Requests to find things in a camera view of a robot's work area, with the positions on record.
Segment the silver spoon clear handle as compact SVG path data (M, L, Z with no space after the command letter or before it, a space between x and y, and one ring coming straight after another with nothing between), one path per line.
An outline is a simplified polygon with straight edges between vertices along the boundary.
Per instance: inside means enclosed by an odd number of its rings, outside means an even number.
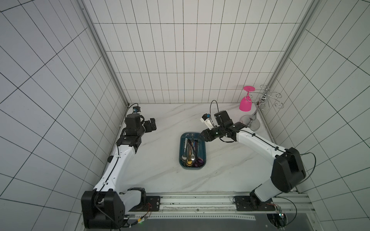
M187 160L188 160L188 138L185 138L185 140L184 140L184 151L183 151L183 154L181 156L181 160L183 162L187 162Z

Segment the purple bowl dark spoon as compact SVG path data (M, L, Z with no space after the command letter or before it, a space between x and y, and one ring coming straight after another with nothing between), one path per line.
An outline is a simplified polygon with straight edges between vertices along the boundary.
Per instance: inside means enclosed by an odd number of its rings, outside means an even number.
M199 167L199 163L198 163L198 141L194 140L193 145L194 145L194 155L195 155L194 167Z

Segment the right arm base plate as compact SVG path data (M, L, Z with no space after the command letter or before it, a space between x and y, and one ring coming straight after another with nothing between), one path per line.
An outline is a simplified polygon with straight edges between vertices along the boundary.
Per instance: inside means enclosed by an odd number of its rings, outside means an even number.
M267 203L265 203L261 202L257 197L253 196L234 196L232 201L236 205L237 211L270 212L276 210L275 206L271 204L271 199L269 199Z

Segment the long gold spoon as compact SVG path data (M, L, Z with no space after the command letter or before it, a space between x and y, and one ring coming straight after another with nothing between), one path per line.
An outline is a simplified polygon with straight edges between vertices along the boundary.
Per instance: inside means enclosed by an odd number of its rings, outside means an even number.
M190 159L190 151L191 151L191 147L190 147L190 143L189 143L189 139L188 139L188 160L187 160L187 162L186 162L186 166L187 167L191 167L192 165L193 165L193 163L194 163L194 161L192 161L191 159Z

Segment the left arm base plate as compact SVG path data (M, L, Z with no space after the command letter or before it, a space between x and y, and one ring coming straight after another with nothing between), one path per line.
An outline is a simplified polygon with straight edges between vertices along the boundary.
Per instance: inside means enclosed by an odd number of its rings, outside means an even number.
M145 201L140 202L139 205L134 206L130 212L157 212L160 210L161 197L160 196L147 196Z

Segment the black spoon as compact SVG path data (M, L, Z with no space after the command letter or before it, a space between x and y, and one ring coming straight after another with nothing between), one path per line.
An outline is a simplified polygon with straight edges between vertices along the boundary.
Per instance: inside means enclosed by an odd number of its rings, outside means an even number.
M200 157L200 154L199 154L199 140L198 141L198 163L199 163L199 167L203 167L204 166L204 160Z

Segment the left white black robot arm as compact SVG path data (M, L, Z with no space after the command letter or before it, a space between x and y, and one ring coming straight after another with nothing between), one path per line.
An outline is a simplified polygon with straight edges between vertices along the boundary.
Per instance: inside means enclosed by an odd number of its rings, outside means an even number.
M130 188L123 193L119 181L137 153L142 136L157 129L156 120L145 120L140 113L132 113L124 121L126 127L122 129L108 158L109 165L101 180L93 190L82 195L82 216L87 229L131 228L143 222L153 211L144 188Z

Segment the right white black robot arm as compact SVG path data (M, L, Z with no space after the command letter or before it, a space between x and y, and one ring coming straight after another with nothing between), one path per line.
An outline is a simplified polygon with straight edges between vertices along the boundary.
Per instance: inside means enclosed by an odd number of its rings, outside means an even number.
M302 158L295 148L284 148L258 136L241 122L233 123L227 111L215 114L218 126L214 126L210 114L200 119L207 129L201 132L205 142L227 137L260 154L272 166L270 178L250 192L250 201L258 207L272 197L288 193L306 177Z

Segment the teal plastic storage box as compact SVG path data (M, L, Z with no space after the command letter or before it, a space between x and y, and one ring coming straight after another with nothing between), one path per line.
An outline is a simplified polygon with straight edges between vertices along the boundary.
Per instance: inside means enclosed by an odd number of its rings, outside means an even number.
M184 169L198 170L206 165L206 160L206 144L200 133L183 133L179 145L180 166Z

